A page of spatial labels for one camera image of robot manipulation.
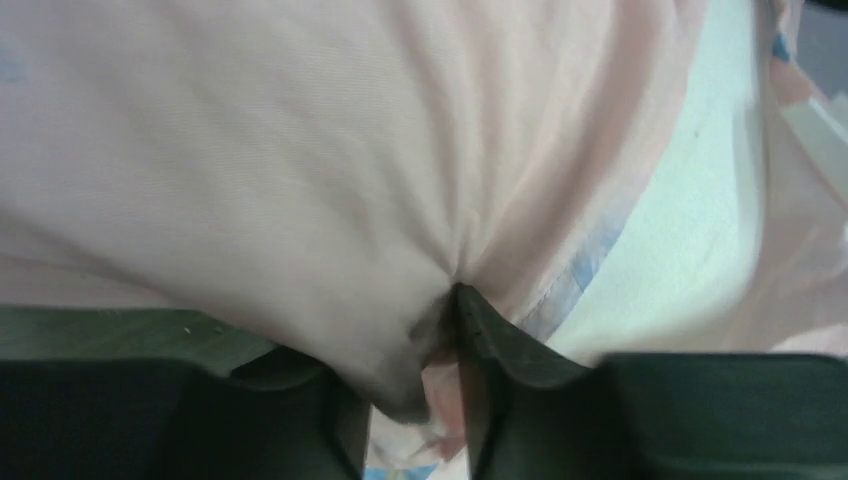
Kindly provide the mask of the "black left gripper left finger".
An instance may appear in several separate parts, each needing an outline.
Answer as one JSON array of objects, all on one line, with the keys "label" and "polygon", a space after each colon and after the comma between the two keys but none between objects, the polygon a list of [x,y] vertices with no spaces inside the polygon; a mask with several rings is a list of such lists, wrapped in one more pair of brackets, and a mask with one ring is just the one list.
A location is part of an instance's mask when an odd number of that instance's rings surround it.
[{"label": "black left gripper left finger", "polygon": [[279,347],[228,375],[177,359],[1,364],[5,479],[359,479],[370,408]]}]

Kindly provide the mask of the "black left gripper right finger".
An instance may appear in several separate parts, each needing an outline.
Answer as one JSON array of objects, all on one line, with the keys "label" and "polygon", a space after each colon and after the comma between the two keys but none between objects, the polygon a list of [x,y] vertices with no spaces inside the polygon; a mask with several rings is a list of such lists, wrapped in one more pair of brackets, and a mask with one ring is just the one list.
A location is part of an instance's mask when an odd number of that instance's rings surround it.
[{"label": "black left gripper right finger", "polygon": [[451,295],[474,479],[843,479],[847,364],[623,353],[592,368]]}]

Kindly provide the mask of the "white pillow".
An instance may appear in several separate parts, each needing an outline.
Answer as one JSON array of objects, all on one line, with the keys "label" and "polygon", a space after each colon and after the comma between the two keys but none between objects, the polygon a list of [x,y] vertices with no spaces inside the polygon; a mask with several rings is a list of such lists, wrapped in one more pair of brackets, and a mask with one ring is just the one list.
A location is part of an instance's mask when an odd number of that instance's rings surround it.
[{"label": "white pillow", "polygon": [[759,256],[763,1],[709,4],[670,144],[616,245],[549,346],[720,351]]}]

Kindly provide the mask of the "pink pillowcase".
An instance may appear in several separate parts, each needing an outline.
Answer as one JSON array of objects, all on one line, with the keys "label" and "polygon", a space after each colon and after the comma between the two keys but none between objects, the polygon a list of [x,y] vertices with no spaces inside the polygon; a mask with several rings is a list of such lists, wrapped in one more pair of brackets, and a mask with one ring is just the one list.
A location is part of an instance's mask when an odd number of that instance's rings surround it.
[{"label": "pink pillowcase", "polygon": [[465,282],[574,318],[678,133],[703,1],[5,1],[1,298],[181,306],[302,347],[457,463],[429,331]]}]

